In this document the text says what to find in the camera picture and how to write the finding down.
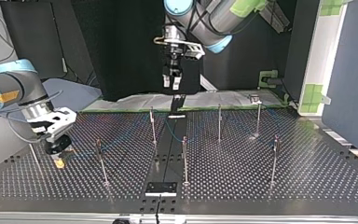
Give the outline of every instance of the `metal rod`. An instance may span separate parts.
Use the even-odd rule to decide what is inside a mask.
[[[105,182],[104,184],[106,186],[109,186],[109,181],[107,180],[107,174],[106,174],[106,170],[105,170],[105,167],[104,167],[104,162],[103,162],[103,159],[101,158],[101,166],[103,167],[103,176],[105,178]]]
[[[257,126],[255,128],[255,136],[258,137],[259,135],[259,129],[260,129],[260,115],[261,115],[261,103],[257,103]]]
[[[277,165],[277,151],[274,148],[274,163],[272,165],[272,174],[271,174],[271,183],[270,183],[270,187],[273,188],[275,185],[275,169],[276,169],[276,165]]]
[[[219,105],[219,143],[222,140],[222,106]]]
[[[34,152],[34,146],[32,144],[30,144],[29,146],[32,151],[32,155],[34,156],[34,161],[36,161],[36,163],[39,165],[39,159],[37,158],[36,153]]]
[[[182,156],[183,156],[183,160],[185,162],[185,186],[188,186],[190,183],[188,182],[188,175],[187,175],[187,138],[184,136],[183,137],[183,142],[182,142]]]
[[[150,107],[150,122],[152,123],[152,129],[153,129],[153,143],[156,144],[157,143],[157,139],[156,139],[156,128],[155,128],[155,121],[154,121],[154,117],[153,117],[153,106]]]
[[[36,156],[36,152],[34,151],[34,146],[33,146],[32,144],[29,144],[29,146],[30,146],[32,155],[33,155],[33,157],[34,157],[34,160],[36,161],[37,168],[39,169],[40,174],[43,175],[42,167],[40,167],[40,161],[39,161],[39,159],[38,159],[37,156]]]
[[[276,170],[276,165],[277,165],[277,159],[278,159],[278,154],[281,151],[281,140],[279,138],[279,135],[275,135],[274,137],[274,163],[272,165],[272,174],[271,174],[271,183],[270,183],[270,187],[271,189],[273,188],[273,186],[275,185],[275,170]]]
[[[106,169],[105,169],[105,166],[104,166],[104,163],[103,163],[103,151],[102,151],[102,139],[101,138],[97,138],[96,139],[96,154],[97,154],[97,158],[98,160],[100,161],[101,163],[101,167],[103,169],[103,177],[104,177],[104,185],[107,187],[109,186],[109,181],[107,179],[107,174],[106,174]]]

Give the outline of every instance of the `tape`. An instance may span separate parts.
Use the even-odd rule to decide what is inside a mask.
[[[20,91],[10,91],[3,94],[0,94],[0,103],[4,104],[6,102],[17,99]]]
[[[321,8],[321,16],[337,16],[341,13],[344,5],[343,0],[323,0]]]

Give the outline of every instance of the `metal plate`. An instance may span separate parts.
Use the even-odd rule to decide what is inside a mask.
[[[358,160],[317,126],[287,110],[224,111],[222,142],[217,112],[189,113],[189,187],[178,213],[214,215],[356,215]],[[272,140],[282,153],[271,185]]]
[[[156,117],[158,146],[168,141],[177,150],[179,141],[163,134],[165,118]],[[156,154],[148,115],[80,115],[72,131],[79,155],[67,169],[55,169],[41,151],[43,176],[29,152],[0,165],[0,211],[358,216],[358,159],[312,122],[291,110],[263,110],[254,138],[256,111],[223,111],[218,144],[217,119],[217,111],[188,112],[187,125],[172,126],[188,137],[190,185],[178,183],[176,198],[159,200],[145,197]],[[271,186],[275,134],[282,153]],[[112,144],[105,158],[109,190],[94,155],[98,136]],[[181,166],[171,167],[166,181]]]
[[[163,114],[157,116],[158,137],[163,124],[160,116],[165,118]],[[1,209],[139,213],[146,206],[144,182],[155,155],[148,114],[79,115],[70,135],[76,155],[65,169],[57,169],[41,147],[35,148],[41,170],[28,150],[1,165],[0,200],[10,204]],[[103,159],[109,188],[103,185],[102,166],[95,154],[97,137],[106,149]],[[46,201],[50,206],[42,205]],[[10,207],[12,202],[27,206]]]

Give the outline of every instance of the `green tape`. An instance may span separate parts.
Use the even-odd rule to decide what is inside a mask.
[[[263,82],[263,77],[278,77],[278,70],[272,71],[261,71],[260,76],[258,78],[258,87],[260,88],[276,88],[275,85],[269,85],[266,82]]]
[[[339,15],[343,2],[343,0],[323,0],[320,16]]]
[[[307,84],[300,111],[302,113],[317,113],[319,104],[322,102],[323,85]]]
[[[263,10],[266,0],[237,0],[230,11],[238,17],[245,18],[252,11]]]

